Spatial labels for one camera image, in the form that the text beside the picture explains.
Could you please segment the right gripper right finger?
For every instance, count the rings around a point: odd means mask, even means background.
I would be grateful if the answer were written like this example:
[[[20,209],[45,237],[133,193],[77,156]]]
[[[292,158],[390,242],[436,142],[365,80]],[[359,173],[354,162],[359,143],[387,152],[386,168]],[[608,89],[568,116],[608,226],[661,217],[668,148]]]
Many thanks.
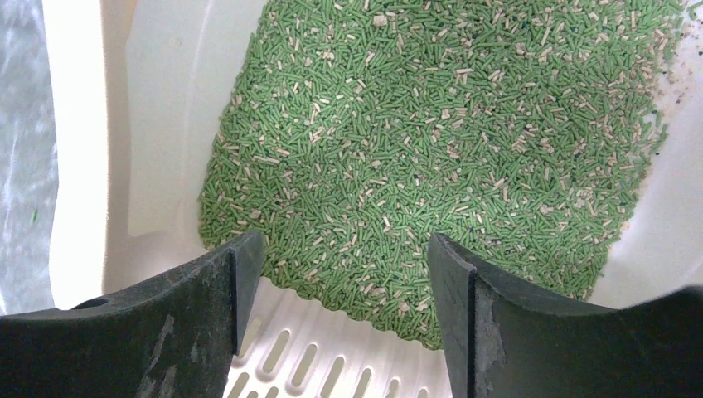
[[[699,397],[702,289],[614,309],[543,289],[444,234],[427,262],[456,397]]]

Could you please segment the beige litter box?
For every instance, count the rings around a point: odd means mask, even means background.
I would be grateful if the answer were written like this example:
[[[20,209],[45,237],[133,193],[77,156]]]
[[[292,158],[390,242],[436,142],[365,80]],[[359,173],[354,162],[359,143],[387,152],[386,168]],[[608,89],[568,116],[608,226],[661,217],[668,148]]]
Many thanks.
[[[203,253],[201,190],[261,1],[45,1],[59,186],[49,275],[69,309]],[[591,303],[702,281],[702,11],[657,108],[666,142]],[[448,397],[444,355],[259,282],[228,397]]]

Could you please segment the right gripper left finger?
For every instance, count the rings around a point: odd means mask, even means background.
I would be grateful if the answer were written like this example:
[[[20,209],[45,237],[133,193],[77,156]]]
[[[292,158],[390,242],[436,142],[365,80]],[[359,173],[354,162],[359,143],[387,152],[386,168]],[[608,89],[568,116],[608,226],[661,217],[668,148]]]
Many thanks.
[[[263,263],[246,231],[75,308],[2,317],[2,396],[222,397]]]

